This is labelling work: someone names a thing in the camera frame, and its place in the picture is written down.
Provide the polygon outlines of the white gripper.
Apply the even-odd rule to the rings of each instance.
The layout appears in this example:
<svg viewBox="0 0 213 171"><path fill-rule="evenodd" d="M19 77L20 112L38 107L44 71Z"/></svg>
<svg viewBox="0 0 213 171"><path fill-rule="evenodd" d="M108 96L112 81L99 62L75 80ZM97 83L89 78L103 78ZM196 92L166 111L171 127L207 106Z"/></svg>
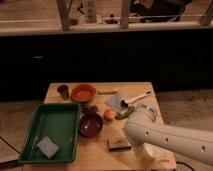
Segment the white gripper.
<svg viewBox="0 0 213 171"><path fill-rule="evenodd" d="M150 105L140 103L137 105L136 110L140 113L143 113L152 122L155 122L157 119L158 112L154 107Z"/></svg>

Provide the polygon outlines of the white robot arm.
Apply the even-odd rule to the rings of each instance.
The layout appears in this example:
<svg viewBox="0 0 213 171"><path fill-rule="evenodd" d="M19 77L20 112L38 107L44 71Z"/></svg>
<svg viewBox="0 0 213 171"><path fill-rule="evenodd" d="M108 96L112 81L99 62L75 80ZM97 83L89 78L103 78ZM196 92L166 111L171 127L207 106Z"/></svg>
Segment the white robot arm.
<svg viewBox="0 0 213 171"><path fill-rule="evenodd" d="M213 166L213 132L157 123L157 110L138 104L124 125L131 145L149 143Z"/></svg>

